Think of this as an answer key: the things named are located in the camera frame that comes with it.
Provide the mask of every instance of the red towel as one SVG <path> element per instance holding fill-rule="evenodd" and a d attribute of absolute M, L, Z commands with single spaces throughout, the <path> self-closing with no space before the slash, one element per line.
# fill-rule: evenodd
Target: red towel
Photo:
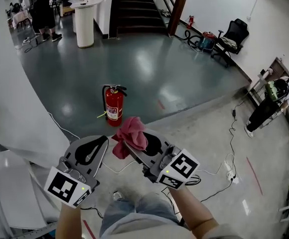
<path fill-rule="evenodd" d="M 128 157 L 130 151 L 124 145 L 124 140 L 135 149 L 145 150 L 148 146 L 148 140 L 143 133 L 144 129 L 145 126 L 139 117 L 127 118 L 121 128 L 112 137 L 113 140 L 118 141 L 118 144 L 113 149 L 113 154 L 119 159 Z"/>

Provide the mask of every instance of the green floor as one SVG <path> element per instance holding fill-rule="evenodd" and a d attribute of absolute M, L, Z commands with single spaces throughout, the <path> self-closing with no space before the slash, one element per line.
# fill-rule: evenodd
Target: green floor
<path fill-rule="evenodd" d="M 77 47 L 72 17 L 58 21 L 58 42 L 41 43 L 28 53 L 17 51 L 38 97 L 55 119 L 80 137 L 110 135 L 106 124 L 102 85 L 127 87 L 124 118 L 140 116 L 152 122 L 205 103 L 248 85 L 235 67 L 225 68 L 208 53 L 197 54 L 176 38 L 135 34 L 102 40 L 95 33 L 91 48 Z M 18 46 L 30 29 L 13 32 Z"/>

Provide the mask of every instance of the red line on floor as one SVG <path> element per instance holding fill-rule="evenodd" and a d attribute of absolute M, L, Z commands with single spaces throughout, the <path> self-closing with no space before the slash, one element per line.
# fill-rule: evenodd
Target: red line on floor
<path fill-rule="evenodd" d="M 158 104 L 159 104 L 159 106 L 161 107 L 161 109 L 165 110 L 163 104 L 161 103 L 161 101 L 160 101 L 159 99 L 158 99 Z"/>
<path fill-rule="evenodd" d="M 95 236 L 94 236 L 94 234 L 93 234 L 93 232 L 91 231 L 90 227 L 88 226 L 87 222 L 86 222 L 85 220 L 83 220 L 83 222 L 84 222 L 84 224 L 85 224 L 85 226 L 86 226 L 89 234 L 91 235 L 91 237 L 92 237 L 93 239 L 96 239 Z"/>
<path fill-rule="evenodd" d="M 255 176 L 255 179 L 256 179 L 256 181 L 258 182 L 258 186 L 259 186 L 259 188 L 260 188 L 261 194 L 263 195 L 263 191 L 262 191 L 262 188 L 261 188 L 261 186 L 260 186 L 259 180 L 258 180 L 258 178 L 257 178 L 257 176 L 256 176 L 256 173 L 254 172 L 254 169 L 253 169 L 253 167 L 252 167 L 252 165 L 251 165 L 248 157 L 246 157 L 246 159 L 248 160 L 248 163 L 249 163 L 249 165 L 250 165 L 250 167 L 251 167 L 251 169 L 252 169 L 252 171 L 253 171 L 253 174 L 254 174 L 254 176 Z"/>

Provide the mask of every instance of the white sneaker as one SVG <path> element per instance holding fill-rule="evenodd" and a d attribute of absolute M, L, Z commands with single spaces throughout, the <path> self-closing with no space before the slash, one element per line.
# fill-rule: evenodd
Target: white sneaker
<path fill-rule="evenodd" d="M 119 201 L 121 199 L 124 199 L 124 196 L 121 192 L 116 191 L 113 193 L 113 199 L 114 199 L 114 201 Z"/>
<path fill-rule="evenodd" d="M 248 134 L 249 138 L 253 137 L 253 132 L 248 131 L 247 127 L 244 127 L 245 132 Z"/>

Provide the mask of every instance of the fire extinguisher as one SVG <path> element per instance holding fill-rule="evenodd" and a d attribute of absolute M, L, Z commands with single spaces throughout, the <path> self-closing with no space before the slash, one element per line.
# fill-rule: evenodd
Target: fire extinguisher
<path fill-rule="evenodd" d="M 124 90 L 127 88 L 120 85 L 103 86 L 104 114 L 111 126 L 119 126 L 122 122 L 124 96 L 127 96 Z"/>
<path fill-rule="evenodd" d="M 194 16 L 189 16 L 189 24 L 186 26 L 187 28 L 191 28 L 194 23 Z"/>

